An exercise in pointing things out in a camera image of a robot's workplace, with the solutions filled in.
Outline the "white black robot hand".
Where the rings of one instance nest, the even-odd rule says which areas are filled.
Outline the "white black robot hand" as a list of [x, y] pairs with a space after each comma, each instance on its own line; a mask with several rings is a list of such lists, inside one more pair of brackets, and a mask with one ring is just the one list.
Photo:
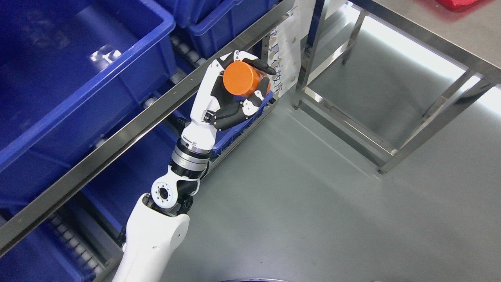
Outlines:
[[[248, 98], [229, 93], [223, 85], [223, 71], [232, 62], [250, 64], [268, 76]], [[252, 119], [270, 93], [270, 77], [277, 72], [255, 55], [234, 50], [209, 63], [190, 111], [190, 122], [183, 129], [180, 141], [188, 150], [202, 153], [213, 150], [216, 134]]]

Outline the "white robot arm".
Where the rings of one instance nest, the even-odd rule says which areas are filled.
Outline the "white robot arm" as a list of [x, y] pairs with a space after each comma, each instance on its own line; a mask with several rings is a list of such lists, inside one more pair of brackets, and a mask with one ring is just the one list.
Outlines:
[[123, 257], [114, 282], [159, 282], [173, 252], [184, 241], [188, 211], [207, 169], [215, 141], [180, 137], [168, 171], [142, 194], [126, 224]]

